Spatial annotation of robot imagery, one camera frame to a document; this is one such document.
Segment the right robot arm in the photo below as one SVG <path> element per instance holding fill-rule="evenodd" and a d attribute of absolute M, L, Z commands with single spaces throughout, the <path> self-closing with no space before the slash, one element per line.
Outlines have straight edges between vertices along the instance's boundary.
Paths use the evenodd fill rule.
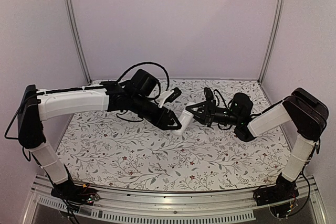
<path fill-rule="evenodd" d="M 291 151 L 271 196 L 276 201 L 284 200 L 291 194 L 292 186 L 314 153 L 319 152 L 320 137 L 327 126 L 329 110 L 327 106 L 303 88 L 296 88 L 291 95 L 253 114 L 253 102 L 248 95 L 235 93 L 223 108 L 217 105 L 213 90 L 204 89 L 206 100 L 188 105 L 185 111 L 202 125 L 213 123 L 234 126 L 235 135 L 243 142 L 250 142 L 264 133 L 292 122 L 297 128 L 297 140 Z"/>

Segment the white remote control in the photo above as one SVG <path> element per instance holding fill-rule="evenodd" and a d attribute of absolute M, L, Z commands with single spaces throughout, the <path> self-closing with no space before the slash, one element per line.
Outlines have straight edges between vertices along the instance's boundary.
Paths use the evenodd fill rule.
<path fill-rule="evenodd" d="M 184 110 L 182 111 L 178 119 L 182 127 L 179 130 L 173 130 L 172 133 L 177 136 L 182 136 L 192 119 L 193 119 L 193 114 L 187 111 L 186 108 L 184 108 Z"/>

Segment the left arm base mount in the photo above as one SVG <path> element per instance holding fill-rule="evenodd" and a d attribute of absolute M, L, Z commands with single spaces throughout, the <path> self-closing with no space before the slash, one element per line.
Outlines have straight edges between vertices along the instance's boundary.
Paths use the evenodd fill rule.
<path fill-rule="evenodd" d="M 89 183 L 76 185 L 72 180 L 61 184 L 52 183 L 51 195 L 75 205 L 93 205 L 100 200 L 98 191 L 90 187 Z"/>

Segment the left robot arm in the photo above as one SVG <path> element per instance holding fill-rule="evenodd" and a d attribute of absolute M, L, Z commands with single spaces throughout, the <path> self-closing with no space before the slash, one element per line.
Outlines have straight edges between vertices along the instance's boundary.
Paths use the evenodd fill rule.
<path fill-rule="evenodd" d="M 175 113 L 164 107 L 179 96 L 167 89 L 150 97 L 159 80 L 143 69 L 137 70 L 126 81 L 103 81 L 95 86 L 83 86 L 58 90 L 37 90 L 34 85 L 26 87 L 18 109 L 18 141 L 58 185 L 58 192 L 67 200 L 78 195 L 78 188 L 71 183 L 65 165 L 59 160 L 43 133 L 43 121 L 88 111 L 130 111 L 160 130 L 179 130 L 182 125 Z"/>

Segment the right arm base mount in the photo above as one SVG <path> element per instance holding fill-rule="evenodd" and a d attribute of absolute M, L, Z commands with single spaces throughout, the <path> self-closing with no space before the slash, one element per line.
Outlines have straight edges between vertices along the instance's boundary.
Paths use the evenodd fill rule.
<path fill-rule="evenodd" d="M 257 206 L 273 204 L 299 196 L 296 182 L 290 182 L 282 176 L 278 177 L 275 185 L 265 187 L 261 186 L 254 190 L 253 199 Z"/>

